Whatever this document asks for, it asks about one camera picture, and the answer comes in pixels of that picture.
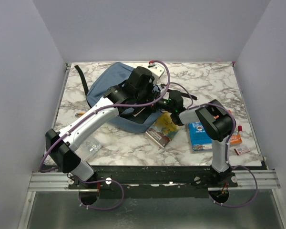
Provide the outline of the blue backpack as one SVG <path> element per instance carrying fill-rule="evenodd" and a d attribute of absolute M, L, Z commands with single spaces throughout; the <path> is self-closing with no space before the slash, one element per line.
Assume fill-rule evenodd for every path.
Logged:
<path fill-rule="evenodd" d="M 75 69 L 80 75 L 86 100 L 90 108 L 96 107 L 101 98 L 108 98 L 113 104 L 119 104 L 118 116 L 109 120 L 109 123 L 114 126 L 131 133 L 143 133 L 161 116 L 162 113 L 160 111 L 155 113 L 152 111 L 153 101 L 146 104 L 124 104 L 127 98 L 127 94 L 123 90 L 125 83 L 132 83 L 134 86 L 141 85 L 142 83 L 157 85 L 158 78 L 153 76 L 148 67 L 138 66 L 133 68 L 121 62 L 116 62 L 106 69 L 91 87 L 88 87 L 81 68 L 75 65 Z M 161 90 L 166 86 L 165 84 L 161 84 L 158 87 Z M 182 98 L 197 100 L 197 97 L 194 95 L 180 93 Z M 148 116 L 143 118 L 134 117 L 132 113 L 136 107 L 148 108 Z"/>

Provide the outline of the dark Three Days book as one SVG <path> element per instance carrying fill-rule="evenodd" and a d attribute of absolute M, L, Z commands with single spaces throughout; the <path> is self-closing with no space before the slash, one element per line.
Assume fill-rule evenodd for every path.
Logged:
<path fill-rule="evenodd" d="M 146 107 L 136 107 L 136 108 L 134 108 L 132 114 L 133 114 L 134 117 L 143 118 L 143 117 L 148 116 L 148 111 L 149 110 Z"/>

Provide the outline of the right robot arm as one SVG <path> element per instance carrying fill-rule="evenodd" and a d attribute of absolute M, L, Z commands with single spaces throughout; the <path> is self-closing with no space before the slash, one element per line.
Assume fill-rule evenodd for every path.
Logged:
<path fill-rule="evenodd" d="M 225 172 L 230 167 L 228 149 L 236 127 L 236 121 L 231 113 L 216 99 L 186 109 L 181 93 L 176 90 L 170 91 L 168 99 L 157 98 L 155 107 L 170 113 L 172 122 L 178 126 L 194 122 L 202 124 L 212 140 L 211 167 L 215 172 L 210 174 L 210 182 L 215 187 L 226 183 Z"/>

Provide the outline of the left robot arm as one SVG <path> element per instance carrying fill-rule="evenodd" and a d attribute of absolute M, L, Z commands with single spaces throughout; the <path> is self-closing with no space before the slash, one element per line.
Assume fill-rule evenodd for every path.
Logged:
<path fill-rule="evenodd" d="M 121 62 L 110 66 L 88 91 L 91 108 L 72 124 L 46 135 L 46 154 L 63 173 L 76 176 L 85 188 L 96 184 L 95 170 L 75 152 L 107 122 L 133 133 L 145 132 L 160 113 L 152 103 L 160 95 L 157 81 L 165 69 L 158 64 L 136 68 Z"/>

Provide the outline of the yellow Brideshead Revisited book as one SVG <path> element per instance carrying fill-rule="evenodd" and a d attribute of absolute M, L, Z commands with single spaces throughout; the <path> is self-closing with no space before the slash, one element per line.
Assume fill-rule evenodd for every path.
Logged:
<path fill-rule="evenodd" d="M 145 135 L 160 148 L 165 148 L 179 132 L 180 127 L 173 123 L 170 113 L 163 113 L 145 132 Z"/>

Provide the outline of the blue paperback book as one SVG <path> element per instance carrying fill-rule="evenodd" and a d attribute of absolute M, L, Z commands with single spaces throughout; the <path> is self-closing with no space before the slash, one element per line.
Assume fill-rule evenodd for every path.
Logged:
<path fill-rule="evenodd" d="M 211 151 L 212 140 L 205 132 L 201 122 L 193 122 L 187 125 L 193 151 Z"/>

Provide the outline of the yellow utility knife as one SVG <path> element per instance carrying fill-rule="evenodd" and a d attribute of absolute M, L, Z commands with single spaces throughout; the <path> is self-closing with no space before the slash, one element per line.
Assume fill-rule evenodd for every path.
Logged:
<path fill-rule="evenodd" d="M 81 116 L 83 116 L 85 113 L 76 113 L 75 114 L 75 117 L 81 117 Z"/>

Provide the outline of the red glue stick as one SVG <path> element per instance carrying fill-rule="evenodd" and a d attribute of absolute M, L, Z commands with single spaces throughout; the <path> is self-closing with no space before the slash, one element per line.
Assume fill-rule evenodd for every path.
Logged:
<path fill-rule="evenodd" d="M 242 132 L 243 131 L 243 128 L 241 125 L 238 126 L 238 132 Z"/>

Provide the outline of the orange Treehouse book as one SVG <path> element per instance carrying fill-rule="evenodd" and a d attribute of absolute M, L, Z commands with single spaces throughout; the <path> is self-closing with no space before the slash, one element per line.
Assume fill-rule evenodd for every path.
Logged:
<path fill-rule="evenodd" d="M 238 132 L 238 127 L 236 125 L 234 133 L 230 138 L 230 145 L 237 145 L 237 144 L 241 144 L 242 142 L 243 142 L 242 138 Z"/>

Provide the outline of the clear plastic box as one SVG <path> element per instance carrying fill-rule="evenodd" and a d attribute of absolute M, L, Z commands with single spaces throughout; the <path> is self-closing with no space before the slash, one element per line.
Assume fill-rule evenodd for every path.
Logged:
<path fill-rule="evenodd" d="M 93 136 L 88 137 L 77 149 L 76 154 L 84 161 L 88 161 L 102 147 Z"/>

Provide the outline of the red white eraser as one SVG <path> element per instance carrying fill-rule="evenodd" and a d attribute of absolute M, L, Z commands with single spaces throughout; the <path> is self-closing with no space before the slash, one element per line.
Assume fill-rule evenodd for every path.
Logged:
<path fill-rule="evenodd" d="M 234 148 L 234 151 L 238 156 L 240 156 L 242 154 L 250 152 L 250 149 L 246 145 L 244 145 Z"/>

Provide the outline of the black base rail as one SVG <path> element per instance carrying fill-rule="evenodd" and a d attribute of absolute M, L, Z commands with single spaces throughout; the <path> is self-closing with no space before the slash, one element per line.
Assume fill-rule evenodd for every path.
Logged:
<path fill-rule="evenodd" d="M 94 166 L 86 182 L 60 171 L 41 173 L 40 181 L 54 182 L 47 190 L 78 192 L 87 203 L 101 199 L 208 198 L 212 190 L 237 187 L 230 169 L 216 173 L 210 166 Z"/>

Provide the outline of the aluminium frame rail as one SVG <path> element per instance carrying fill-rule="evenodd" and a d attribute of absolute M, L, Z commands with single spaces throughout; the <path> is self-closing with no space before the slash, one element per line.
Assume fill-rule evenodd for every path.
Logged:
<path fill-rule="evenodd" d="M 244 164 L 258 170 L 262 158 L 249 123 L 232 66 L 228 63 L 171 63 L 171 79 L 182 84 L 201 100 L 234 95 L 237 121 L 243 126 L 243 140 L 251 147 L 247 156 L 231 155 L 233 165 Z M 172 168 L 208 166 L 211 153 L 195 153 L 190 148 L 187 127 L 160 149 L 144 134 L 132 134 L 112 124 L 104 124 L 94 133 L 102 148 L 90 162 L 102 168 Z M 34 173 L 29 190 L 35 192 L 28 229 L 281 229 L 283 227 L 274 194 L 259 189 L 254 202 L 243 208 L 221 208 L 205 198 L 126 197 L 111 211 L 87 210 L 80 206 L 76 190 L 68 190 L 67 176 L 58 173 Z"/>

